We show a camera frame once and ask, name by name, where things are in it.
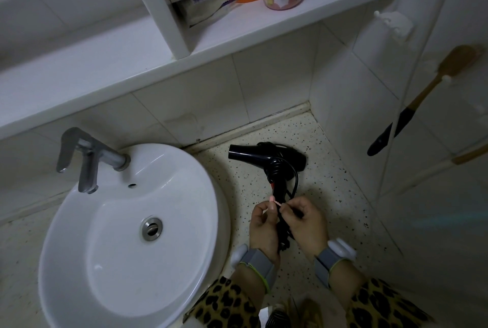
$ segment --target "terrazzo countertop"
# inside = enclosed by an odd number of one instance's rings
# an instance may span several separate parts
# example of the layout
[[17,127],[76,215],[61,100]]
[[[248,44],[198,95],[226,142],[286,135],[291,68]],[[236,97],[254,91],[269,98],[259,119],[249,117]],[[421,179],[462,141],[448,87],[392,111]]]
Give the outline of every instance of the terrazzo countertop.
[[[357,249],[359,269],[385,277],[392,263],[401,262],[399,251],[311,113],[280,121],[195,155],[227,198],[232,221],[229,252],[248,243],[251,212],[257,203],[270,196],[271,188],[262,170],[229,160],[228,147],[260,141],[290,145],[307,155],[307,167],[299,173],[297,195],[306,195],[323,209],[331,238],[343,238]],[[37,294],[37,266],[45,234],[57,210],[58,206],[54,206],[0,228],[3,255],[0,326],[47,326]],[[265,298],[266,304],[306,292],[327,293],[296,242],[291,241],[290,249],[282,253],[281,259],[281,269]],[[223,273],[226,276],[232,273],[229,260]],[[333,316],[338,313],[336,308],[330,312]]]

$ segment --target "sleeve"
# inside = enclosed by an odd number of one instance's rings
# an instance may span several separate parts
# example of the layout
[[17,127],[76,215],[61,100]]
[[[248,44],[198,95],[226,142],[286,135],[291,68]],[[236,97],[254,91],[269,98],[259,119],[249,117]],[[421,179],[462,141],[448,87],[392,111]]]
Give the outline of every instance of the sleeve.
[[352,296],[345,317],[348,328],[416,328],[435,321],[387,282],[375,278]]
[[185,328],[189,319],[190,321],[196,319],[203,326],[211,328],[261,326],[259,310],[254,307],[241,287],[225,277],[220,277],[213,282],[195,305],[186,312],[183,317]]

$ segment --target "sink basin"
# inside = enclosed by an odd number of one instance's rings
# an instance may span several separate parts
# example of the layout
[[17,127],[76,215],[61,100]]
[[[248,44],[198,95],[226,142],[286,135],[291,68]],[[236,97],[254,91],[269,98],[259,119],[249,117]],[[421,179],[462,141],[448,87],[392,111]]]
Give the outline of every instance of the sink basin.
[[166,327],[221,272],[230,219],[216,181],[164,144],[100,163],[94,194],[70,191],[46,235],[40,302],[56,327]]

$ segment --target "black hair dryer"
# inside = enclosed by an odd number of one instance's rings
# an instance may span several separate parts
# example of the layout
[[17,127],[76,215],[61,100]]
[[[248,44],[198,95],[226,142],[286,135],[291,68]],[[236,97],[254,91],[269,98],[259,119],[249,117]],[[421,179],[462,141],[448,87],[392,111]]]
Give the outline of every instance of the black hair dryer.
[[[286,202],[285,195],[290,198],[295,196],[298,188],[298,172],[305,169],[307,157],[296,149],[271,142],[261,142],[258,145],[230,145],[229,158],[247,162],[265,171],[268,182],[273,189],[275,200],[279,203]],[[295,186],[290,193],[286,182],[295,177]],[[293,209],[298,217],[303,217],[300,210]],[[290,227],[283,220],[278,211],[278,252],[290,247],[288,237],[293,238]]]

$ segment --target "faucet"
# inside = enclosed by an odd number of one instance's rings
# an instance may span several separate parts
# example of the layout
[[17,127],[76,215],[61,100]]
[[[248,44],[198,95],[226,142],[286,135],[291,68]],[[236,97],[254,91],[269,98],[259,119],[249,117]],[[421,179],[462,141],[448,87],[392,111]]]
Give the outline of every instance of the faucet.
[[112,166],[115,171],[125,170],[130,164],[129,155],[120,154],[82,129],[72,127],[61,136],[61,151],[56,165],[57,172],[66,171],[75,150],[83,154],[82,170],[78,182],[80,193],[92,194],[98,189],[97,173],[100,161]]

